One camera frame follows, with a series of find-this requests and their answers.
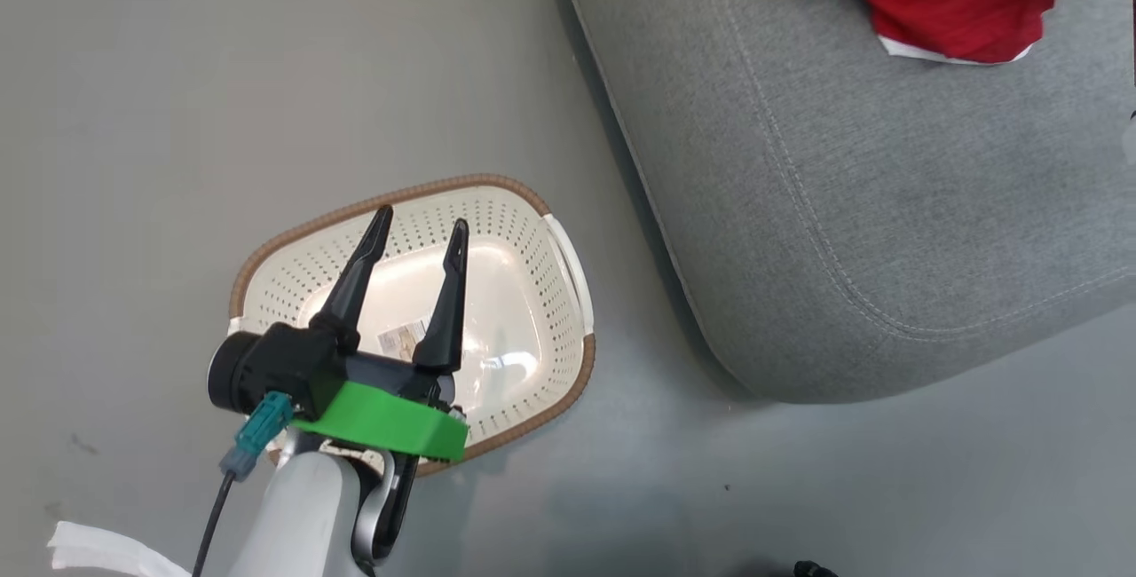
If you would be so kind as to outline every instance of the basket handle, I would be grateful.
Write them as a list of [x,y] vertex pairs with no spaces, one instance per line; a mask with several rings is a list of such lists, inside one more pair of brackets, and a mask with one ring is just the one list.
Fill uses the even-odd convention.
[[591,335],[595,323],[595,315],[592,311],[592,293],[587,290],[584,266],[580,265],[579,257],[576,254],[576,246],[571,245],[568,233],[565,233],[563,226],[560,226],[560,221],[552,217],[552,214],[544,216],[543,220],[549,226],[552,244],[557,246],[560,258],[563,258],[565,265],[568,266],[568,281],[571,283],[576,302],[579,304],[580,315],[584,318],[584,335]]

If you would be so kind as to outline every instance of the teal connector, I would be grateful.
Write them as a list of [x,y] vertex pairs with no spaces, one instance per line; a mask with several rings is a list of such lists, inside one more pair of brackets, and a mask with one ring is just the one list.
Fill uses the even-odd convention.
[[233,437],[236,444],[220,460],[222,471],[232,473],[235,480],[244,482],[256,468],[257,457],[287,427],[292,415],[292,400],[287,395],[268,392]]

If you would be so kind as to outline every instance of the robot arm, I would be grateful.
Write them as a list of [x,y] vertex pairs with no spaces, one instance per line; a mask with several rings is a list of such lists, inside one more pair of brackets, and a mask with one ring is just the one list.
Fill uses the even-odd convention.
[[[452,375],[461,366],[466,220],[453,226],[442,291],[412,361],[358,351],[357,323],[392,218],[390,206],[378,209],[308,327],[276,323],[264,335],[235,333],[214,357],[215,405],[250,415],[283,392],[296,418],[232,577],[373,576],[398,538],[419,457],[454,461],[463,452],[467,427],[452,405]],[[392,424],[373,419],[378,415]],[[325,441],[378,452],[382,473],[319,452]]]

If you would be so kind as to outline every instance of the black object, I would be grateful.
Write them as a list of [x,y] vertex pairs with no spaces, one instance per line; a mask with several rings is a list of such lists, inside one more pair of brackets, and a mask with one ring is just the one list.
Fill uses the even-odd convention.
[[264,335],[228,335],[209,368],[215,407],[249,415],[270,391],[284,392],[296,418],[323,417],[348,379],[346,358],[359,348],[359,311],[375,262],[383,257],[394,209],[378,209],[308,327],[274,323]]
[[799,561],[793,567],[793,577],[837,577],[837,575],[815,561]]
[[[442,291],[429,326],[421,342],[415,346],[412,361],[403,362],[359,351],[359,313],[371,270],[386,249],[393,217],[391,206],[377,210],[333,285],[327,302],[311,318],[308,327],[274,323],[264,335],[240,332],[225,338],[209,368],[209,399],[215,407],[249,415],[264,395],[279,391],[292,399],[296,418],[317,420],[345,379],[351,379],[445,413],[453,410],[449,403],[452,398],[442,398],[438,378],[461,368],[469,252],[469,225],[462,218],[454,221],[443,258],[445,278]],[[384,469],[384,473],[394,473],[396,482],[379,513],[371,541],[374,560],[391,553],[418,471],[418,455],[399,451],[391,451],[391,454],[394,468]],[[368,474],[369,470],[360,471],[360,480],[365,486],[373,486],[375,478]],[[226,476],[223,493],[228,492],[231,484],[231,476]],[[215,515],[219,515],[223,502],[224,497],[218,495]],[[215,526],[215,518],[211,517],[199,563],[204,561],[204,549]]]
[[209,544],[212,543],[212,534],[217,529],[217,521],[220,520],[220,510],[225,508],[225,500],[228,497],[228,490],[233,487],[233,473],[226,473],[220,480],[220,488],[217,491],[217,499],[214,500],[212,511],[209,512],[209,521],[206,524],[206,532],[201,536],[201,545],[198,546],[198,559],[193,562],[193,577],[201,577],[201,570],[206,567],[206,555],[209,554]]

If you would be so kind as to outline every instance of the white paper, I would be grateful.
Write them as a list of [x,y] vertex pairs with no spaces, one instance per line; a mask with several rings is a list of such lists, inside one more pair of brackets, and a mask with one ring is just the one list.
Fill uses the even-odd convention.
[[1026,47],[1026,51],[1019,52],[1017,58],[1008,60],[1008,62],[974,62],[970,59],[958,59],[958,58],[946,58],[945,55],[941,52],[921,50],[919,47],[912,47],[911,44],[904,44],[899,42],[899,40],[885,39],[884,35],[878,35],[879,42],[884,44],[884,50],[887,55],[900,56],[900,58],[914,58],[914,59],[929,59],[933,62],[945,62],[945,64],[972,64],[977,67],[994,67],[997,64],[1010,64],[1018,62],[1019,59],[1026,58],[1026,55],[1034,48],[1034,44]]
[[136,577],[190,577],[187,570],[141,542],[82,524],[60,521],[48,542],[51,568],[102,568]]
[[409,362],[415,354],[415,346],[426,336],[426,326],[429,318],[418,319],[417,323],[395,327],[378,335],[379,354]]

